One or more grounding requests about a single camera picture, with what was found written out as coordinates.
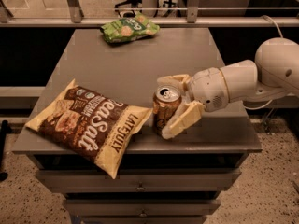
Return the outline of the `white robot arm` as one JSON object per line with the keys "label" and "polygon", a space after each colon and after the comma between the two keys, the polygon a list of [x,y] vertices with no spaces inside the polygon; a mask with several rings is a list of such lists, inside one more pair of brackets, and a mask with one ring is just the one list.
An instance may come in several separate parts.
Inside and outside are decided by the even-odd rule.
{"label": "white robot arm", "polygon": [[181,74],[157,79],[160,86],[176,87],[182,102],[162,128],[170,139],[197,122],[204,112],[225,108],[237,101],[261,102],[299,96],[299,44],[281,37],[258,47],[254,60],[208,68],[193,76]]}

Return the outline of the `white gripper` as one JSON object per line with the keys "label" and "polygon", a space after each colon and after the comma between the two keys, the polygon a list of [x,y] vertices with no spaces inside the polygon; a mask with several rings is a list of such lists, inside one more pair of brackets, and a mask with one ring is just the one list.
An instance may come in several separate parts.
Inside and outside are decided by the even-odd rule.
{"label": "white gripper", "polygon": [[223,109],[229,102],[225,79],[219,68],[200,71],[193,77],[187,74],[159,77],[157,84],[174,86],[179,91],[188,90],[192,99],[196,100],[181,102],[175,114],[162,128],[163,139],[176,137],[200,120],[204,111]]}

